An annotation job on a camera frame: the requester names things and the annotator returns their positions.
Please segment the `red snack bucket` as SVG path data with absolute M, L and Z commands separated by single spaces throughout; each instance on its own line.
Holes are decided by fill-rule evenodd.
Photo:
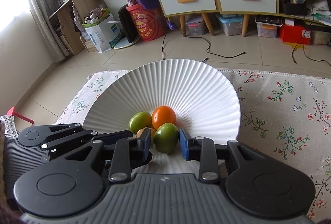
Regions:
M 165 35 L 165 18 L 160 8 L 145 9 L 140 3 L 127 6 L 140 39 L 143 42 L 153 41 Z

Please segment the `clear storage bin left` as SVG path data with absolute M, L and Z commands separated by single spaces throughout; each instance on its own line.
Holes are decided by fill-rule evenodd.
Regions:
M 188 21 L 186 21 L 186 26 L 190 35 L 193 36 L 204 35 L 206 32 L 206 25 L 202 15 L 191 17 Z

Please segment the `green jujube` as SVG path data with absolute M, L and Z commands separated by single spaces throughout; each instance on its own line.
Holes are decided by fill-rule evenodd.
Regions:
M 139 130 L 146 127 L 152 127 L 151 114 L 148 112 L 138 112 L 136 113 L 128 123 L 128 129 L 136 134 Z
M 156 130 L 153 143 L 158 152 L 171 154 L 177 147 L 178 139 L 178 128 L 172 123 L 165 123 Z

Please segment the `tan longan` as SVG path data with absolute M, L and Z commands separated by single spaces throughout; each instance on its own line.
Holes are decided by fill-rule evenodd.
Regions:
M 145 131 L 145 128 L 140 129 L 137 133 L 136 133 L 136 138 L 140 138 L 140 136 L 142 135 L 142 133 Z

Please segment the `white paper shopping bag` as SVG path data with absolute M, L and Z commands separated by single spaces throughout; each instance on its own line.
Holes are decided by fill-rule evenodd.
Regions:
M 122 32 L 108 8 L 95 9 L 85 18 L 83 27 L 99 53 L 114 48 L 122 38 Z

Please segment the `white ribbed plate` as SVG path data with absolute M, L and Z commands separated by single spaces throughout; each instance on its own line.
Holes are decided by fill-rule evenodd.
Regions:
M 194 60 L 145 64 L 119 77 L 96 99 L 83 127 L 99 133 L 123 131 L 138 112 L 166 105 L 177 127 L 216 144 L 236 139 L 241 108 L 231 82 L 216 68 Z

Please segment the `floral tablecloth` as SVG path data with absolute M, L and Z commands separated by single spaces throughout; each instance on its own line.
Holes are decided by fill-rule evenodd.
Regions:
M 308 175 L 307 216 L 330 217 L 330 80 L 272 71 L 222 69 L 241 104 L 239 140 Z

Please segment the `yellow orange cherry tomato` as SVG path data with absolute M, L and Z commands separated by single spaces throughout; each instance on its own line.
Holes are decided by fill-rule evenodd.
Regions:
M 154 139 L 156 130 L 153 128 L 150 128 L 150 133 L 151 133 L 151 139 Z

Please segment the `black panel heater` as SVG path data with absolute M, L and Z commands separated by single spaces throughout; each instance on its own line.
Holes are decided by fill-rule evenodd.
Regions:
M 127 8 L 128 4 L 123 5 L 118 10 L 118 15 L 124 35 L 127 38 L 129 45 L 134 45 L 140 40 L 140 35 L 137 32 L 135 23 L 133 22 Z

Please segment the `long low sideboard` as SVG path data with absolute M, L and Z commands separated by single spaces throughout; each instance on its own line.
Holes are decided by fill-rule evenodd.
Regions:
M 330 26 L 330 0 L 279 0 L 281 13 Z

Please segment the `clear storage bin blue lid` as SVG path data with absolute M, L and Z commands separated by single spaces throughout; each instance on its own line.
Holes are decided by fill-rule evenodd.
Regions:
M 227 36 L 241 35 L 243 16 L 235 14 L 216 14 L 216 18 Z

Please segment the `red box under sideboard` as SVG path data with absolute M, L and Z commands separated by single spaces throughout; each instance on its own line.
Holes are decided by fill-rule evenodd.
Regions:
M 302 25 L 283 24 L 280 28 L 280 39 L 284 43 L 295 43 L 309 45 L 311 41 L 311 31 Z

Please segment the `orange cherry tomato front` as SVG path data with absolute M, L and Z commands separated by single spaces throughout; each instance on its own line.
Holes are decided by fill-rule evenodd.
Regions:
M 176 121 L 177 117 L 174 110 L 166 105 L 157 107 L 151 116 L 151 122 L 154 129 L 158 129 L 165 123 L 176 124 Z

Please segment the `clear storage bin black lid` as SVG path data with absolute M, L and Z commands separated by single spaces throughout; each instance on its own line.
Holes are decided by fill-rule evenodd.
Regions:
M 256 15 L 255 22 L 259 37 L 276 38 L 278 28 L 283 25 L 281 18 L 269 15 Z

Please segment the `wooden bookshelf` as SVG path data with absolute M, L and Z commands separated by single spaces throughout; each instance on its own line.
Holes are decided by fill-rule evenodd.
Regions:
M 96 48 L 89 39 L 87 33 L 83 32 L 84 18 L 96 8 L 106 8 L 104 0 L 53 0 L 57 10 L 49 16 L 52 27 L 73 56 L 83 49 L 87 52 L 95 52 Z

